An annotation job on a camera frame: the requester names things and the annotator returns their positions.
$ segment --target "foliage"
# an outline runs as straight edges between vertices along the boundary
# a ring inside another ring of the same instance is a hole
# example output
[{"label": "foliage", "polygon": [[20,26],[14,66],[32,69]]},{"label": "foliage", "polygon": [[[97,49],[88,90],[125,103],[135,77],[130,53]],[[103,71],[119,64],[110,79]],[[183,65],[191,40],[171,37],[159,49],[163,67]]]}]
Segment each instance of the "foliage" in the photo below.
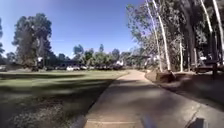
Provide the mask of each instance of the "foliage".
[{"label": "foliage", "polygon": [[74,55],[75,55],[75,60],[78,60],[80,61],[80,59],[82,59],[82,56],[84,54],[84,49],[82,47],[82,45],[77,45],[73,48],[73,52],[74,52]]},{"label": "foliage", "polygon": [[58,54],[58,60],[60,60],[60,61],[65,61],[65,54],[63,54],[63,53],[59,53]]},{"label": "foliage", "polygon": [[99,52],[104,52],[104,46],[103,46],[103,44],[100,44]]},{"label": "foliage", "polygon": [[7,53],[7,54],[6,54],[6,57],[7,57],[7,61],[8,61],[9,63],[13,63],[13,62],[16,61],[16,55],[15,55],[15,53],[13,53],[13,52],[9,52],[9,53]]},{"label": "foliage", "polygon": [[112,51],[112,59],[114,62],[116,62],[120,59],[120,51],[118,49],[114,49]]},{"label": "foliage", "polygon": [[17,47],[18,62],[26,66],[34,66],[37,57],[46,59],[50,54],[51,22],[38,13],[36,16],[22,16],[15,25],[12,44]]}]

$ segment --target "road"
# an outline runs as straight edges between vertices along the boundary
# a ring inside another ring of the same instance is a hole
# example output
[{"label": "road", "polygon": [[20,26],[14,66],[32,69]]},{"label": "road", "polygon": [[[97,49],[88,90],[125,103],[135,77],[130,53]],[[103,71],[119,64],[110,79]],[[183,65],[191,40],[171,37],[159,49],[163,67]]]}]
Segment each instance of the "road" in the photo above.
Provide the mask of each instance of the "road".
[{"label": "road", "polygon": [[135,70],[117,79],[86,118],[85,128],[224,128],[223,112],[161,89]]}]

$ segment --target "tree trunk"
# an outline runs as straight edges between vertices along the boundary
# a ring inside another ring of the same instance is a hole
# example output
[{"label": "tree trunk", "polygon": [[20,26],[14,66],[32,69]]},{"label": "tree trunk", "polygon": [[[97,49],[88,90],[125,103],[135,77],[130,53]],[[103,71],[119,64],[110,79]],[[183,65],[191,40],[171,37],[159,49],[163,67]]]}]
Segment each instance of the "tree trunk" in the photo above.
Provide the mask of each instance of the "tree trunk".
[{"label": "tree trunk", "polygon": [[166,42],[166,33],[165,33],[164,26],[163,26],[163,21],[162,21],[160,15],[158,13],[158,8],[157,8],[155,0],[152,0],[152,2],[153,2],[153,5],[156,9],[156,15],[159,18],[159,23],[160,23],[160,26],[161,26],[161,29],[162,29],[164,49],[165,49],[165,55],[166,55],[166,61],[167,61],[167,70],[170,71],[171,70],[171,63],[170,63],[170,57],[169,57],[169,52],[168,52],[169,50],[168,50],[168,46],[167,46],[167,42]]},{"label": "tree trunk", "polygon": [[180,72],[184,71],[183,62],[184,62],[183,46],[182,46],[182,38],[180,38]]},{"label": "tree trunk", "polygon": [[153,30],[155,32],[155,39],[156,39],[156,45],[157,45],[157,51],[158,51],[158,59],[159,59],[159,69],[160,69],[160,72],[163,72],[163,65],[162,65],[161,56],[160,56],[160,47],[159,47],[159,41],[158,41],[157,31],[156,31],[156,27],[155,27],[155,22],[153,20],[151,11],[149,9],[148,0],[146,0],[146,5],[147,5],[147,9],[148,9],[149,16],[150,16],[151,21],[152,21]]},{"label": "tree trunk", "polygon": [[215,9],[215,14],[216,14],[216,18],[219,24],[219,31],[220,31],[220,40],[221,40],[221,47],[222,47],[222,56],[223,56],[223,51],[224,51],[224,35],[223,35],[223,28],[222,28],[222,21],[221,21],[221,17],[220,17],[220,13],[219,13],[219,9],[218,9],[218,5],[216,0],[212,0],[213,1],[213,6]]},{"label": "tree trunk", "polygon": [[189,48],[189,63],[192,65],[195,65],[194,67],[196,67],[197,65],[197,58],[195,58],[195,53],[196,49],[195,49],[195,34],[191,25],[191,21],[190,21],[190,15],[188,14],[187,10],[184,7],[184,4],[182,3],[182,1],[180,1],[180,8],[182,10],[182,12],[185,15],[186,18],[186,29],[188,30],[188,34],[189,34],[189,40],[190,42],[188,43],[188,48]]}]

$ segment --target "dirt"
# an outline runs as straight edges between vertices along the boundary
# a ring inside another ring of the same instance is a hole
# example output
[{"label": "dirt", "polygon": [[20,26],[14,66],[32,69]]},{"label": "dirt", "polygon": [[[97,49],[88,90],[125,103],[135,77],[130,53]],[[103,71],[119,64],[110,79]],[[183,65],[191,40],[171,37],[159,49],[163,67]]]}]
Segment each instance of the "dirt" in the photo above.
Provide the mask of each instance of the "dirt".
[{"label": "dirt", "polygon": [[[155,77],[153,74],[155,73],[146,74],[146,78],[153,81]],[[153,82],[169,91],[224,111],[224,74],[219,74],[216,79],[212,79],[211,73],[185,72],[174,74],[176,80],[171,83],[161,83],[155,80]]]}]

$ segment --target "white tree trunk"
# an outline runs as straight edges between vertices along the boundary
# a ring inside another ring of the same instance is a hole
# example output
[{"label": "white tree trunk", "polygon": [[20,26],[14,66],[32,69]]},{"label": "white tree trunk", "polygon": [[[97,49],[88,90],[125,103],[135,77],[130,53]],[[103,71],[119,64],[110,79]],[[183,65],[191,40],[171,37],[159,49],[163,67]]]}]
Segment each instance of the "white tree trunk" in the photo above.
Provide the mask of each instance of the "white tree trunk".
[{"label": "white tree trunk", "polygon": [[159,59],[159,69],[160,69],[160,72],[163,72],[163,65],[162,65],[161,56],[160,56],[160,47],[159,47],[159,41],[158,41],[157,31],[156,31],[154,19],[152,17],[151,11],[149,9],[148,0],[146,0],[146,5],[147,5],[147,9],[148,9],[149,16],[150,16],[151,21],[152,21],[153,30],[155,32],[155,39],[156,39],[156,45],[157,45],[157,51],[158,51],[158,59]]},{"label": "white tree trunk", "polygon": [[212,30],[212,25],[211,25],[211,21],[209,19],[209,15],[208,15],[207,9],[206,9],[206,7],[204,5],[203,0],[200,0],[200,1],[201,1],[201,6],[202,6],[202,8],[204,10],[204,13],[206,15],[206,20],[207,20],[207,23],[208,23],[209,33],[210,33],[210,35],[212,35],[213,30]]},{"label": "white tree trunk", "polygon": [[152,0],[153,2],[153,5],[156,9],[156,14],[157,14],[157,17],[159,18],[159,23],[160,23],[160,26],[161,26],[161,29],[162,29],[162,35],[163,35],[163,41],[164,41],[164,49],[165,49],[165,55],[166,55],[166,62],[167,62],[167,70],[171,70],[171,63],[170,63],[170,57],[169,57],[169,51],[168,51],[168,46],[167,46],[167,42],[166,42],[166,33],[165,33],[165,29],[164,29],[164,26],[163,26],[163,21],[158,13],[158,8],[157,8],[157,5],[156,5],[156,2],[155,0]]},{"label": "white tree trunk", "polygon": [[182,38],[180,38],[180,72],[184,71],[183,63],[184,63],[183,46],[182,46]]},{"label": "white tree trunk", "polygon": [[220,13],[219,13],[219,9],[218,9],[218,5],[216,0],[212,0],[213,1],[213,6],[215,9],[215,14],[216,14],[216,18],[219,24],[219,31],[220,31],[220,38],[221,38],[221,45],[222,45],[222,55],[224,55],[224,35],[223,35],[223,28],[222,28],[222,22],[221,22],[221,17],[220,17]]}]

